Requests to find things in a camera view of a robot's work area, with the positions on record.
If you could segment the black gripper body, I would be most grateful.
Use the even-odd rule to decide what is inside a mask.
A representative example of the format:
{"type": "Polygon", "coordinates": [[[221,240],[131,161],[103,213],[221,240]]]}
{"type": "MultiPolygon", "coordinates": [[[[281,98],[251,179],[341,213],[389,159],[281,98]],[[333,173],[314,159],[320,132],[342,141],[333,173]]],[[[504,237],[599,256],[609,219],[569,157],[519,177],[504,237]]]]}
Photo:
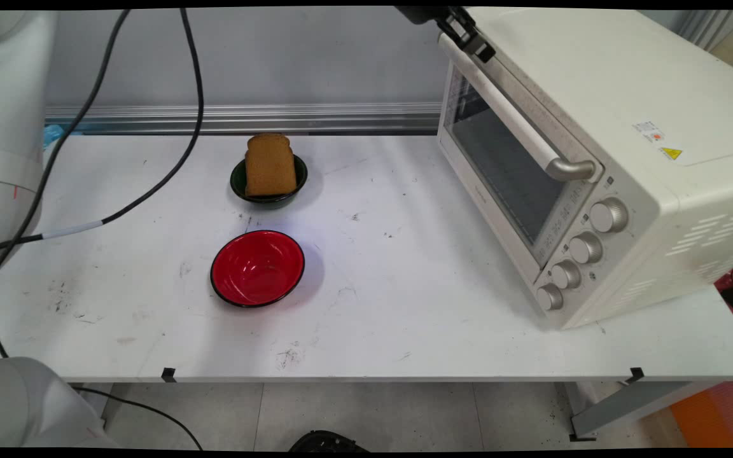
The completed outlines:
{"type": "Polygon", "coordinates": [[[396,6],[395,9],[413,24],[427,22],[446,24],[450,21],[458,21],[459,16],[451,6],[396,6]]]}

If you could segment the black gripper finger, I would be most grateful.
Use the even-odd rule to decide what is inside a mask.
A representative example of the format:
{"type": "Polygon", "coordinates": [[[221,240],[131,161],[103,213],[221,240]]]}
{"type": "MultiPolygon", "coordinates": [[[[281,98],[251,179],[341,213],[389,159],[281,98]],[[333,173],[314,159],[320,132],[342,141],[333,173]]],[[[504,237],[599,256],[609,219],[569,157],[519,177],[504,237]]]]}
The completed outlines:
{"type": "Polygon", "coordinates": [[[452,29],[457,34],[457,47],[465,54],[476,57],[481,63],[488,63],[495,56],[494,47],[481,34],[476,20],[463,6],[452,8],[452,29]]]}
{"type": "Polygon", "coordinates": [[[476,23],[471,17],[440,17],[436,25],[451,38],[457,48],[466,54],[474,54],[477,50],[476,23]]]}

